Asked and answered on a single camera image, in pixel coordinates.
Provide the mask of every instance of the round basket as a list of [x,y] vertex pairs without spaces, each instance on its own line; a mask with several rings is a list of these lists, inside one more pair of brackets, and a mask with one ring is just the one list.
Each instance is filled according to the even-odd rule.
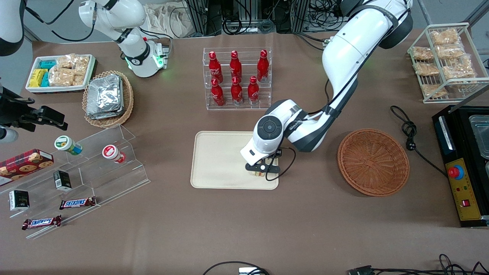
[[404,149],[393,137],[375,129],[349,133],[339,146],[338,165],[346,181],[369,196],[392,195],[409,176]]
[[[102,127],[102,128],[110,128],[116,124],[122,124],[126,122],[126,120],[133,112],[133,106],[134,106],[133,88],[131,87],[129,80],[123,73],[118,71],[112,71],[112,70],[105,71],[103,73],[96,75],[94,79],[106,77],[109,74],[117,74],[122,78],[122,92],[124,94],[124,109],[126,110],[121,116],[108,117],[103,119],[91,119],[87,115],[85,115],[85,120],[88,121],[91,125]],[[83,111],[85,112],[87,112],[87,94],[88,94],[88,86],[85,87],[85,91],[83,92],[82,108]]]

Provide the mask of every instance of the red emergency stop button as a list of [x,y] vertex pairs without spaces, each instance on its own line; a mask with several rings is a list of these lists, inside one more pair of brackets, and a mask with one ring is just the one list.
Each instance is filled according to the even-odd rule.
[[460,176],[460,171],[455,168],[455,167],[452,167],[448,170],[448,175],[451,177],[451,178],[456,178],[458,176]]
[[448,169],[448,176],[456,180],[461,180],[464,177],[464,169],[460,165],[454,165]]

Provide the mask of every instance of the floor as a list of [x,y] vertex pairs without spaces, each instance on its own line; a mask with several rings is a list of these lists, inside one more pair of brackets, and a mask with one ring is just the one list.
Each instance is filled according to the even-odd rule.
[[[60,0],[29,0],[29,7],[35,10],[45,20],[50,20],[59,12]],[[51,29],[58,34],[71,39],[85,37],[90,29],[78,17],[79,3],[84,0],[75,0],[75,3],[63,14],[56,23],[48,26],[37,21],[26,13],[24,24],[32,30],[41,40],[64,43],[62,39],[51,33]],[[423,0],[433,23],[456,23],[464,20],[480,3],[486,0]],[[165,2],[165,0],[140,0],[145,3]],[[414,0],[412,16],[415,28],[426,27],[426,21],[417,0]],[[489,51],[489,14],[486,14],[473,28],[472,38],[478,50]],[[94,31],[86,42],[110,41],[104,34]],[[13,92],[21,91],[25,85],[25,78],[32,63],[32,45],[25,41],[18,52],[11,56],[0,57],[1,83]]]

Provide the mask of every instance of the snickers bar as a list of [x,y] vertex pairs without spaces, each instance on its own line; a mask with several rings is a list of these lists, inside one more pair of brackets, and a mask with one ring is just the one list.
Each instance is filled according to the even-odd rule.
[[83,206],[94,206],[97,203],[95,197],[70,200],[70,201],[61,201],[60,210],[65,208],[74,208],[74,207],[83,207]]
[[49,219],[39,219],[39,220],[25,220],[22,224],[22,230],[33,229],[44,226],[60,226],[61,225],[61,215]]

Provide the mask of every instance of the black machine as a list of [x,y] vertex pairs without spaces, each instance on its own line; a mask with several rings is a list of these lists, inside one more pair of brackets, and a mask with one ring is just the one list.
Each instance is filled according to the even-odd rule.
[[0,85],[0,126],[23,128],[34,132],[36,125],[51,125],[66,131],[65,115],[48,107],[34,109],[32,98],[23,98]]
[[489,107],[432,117],[462,227],[489,229]]

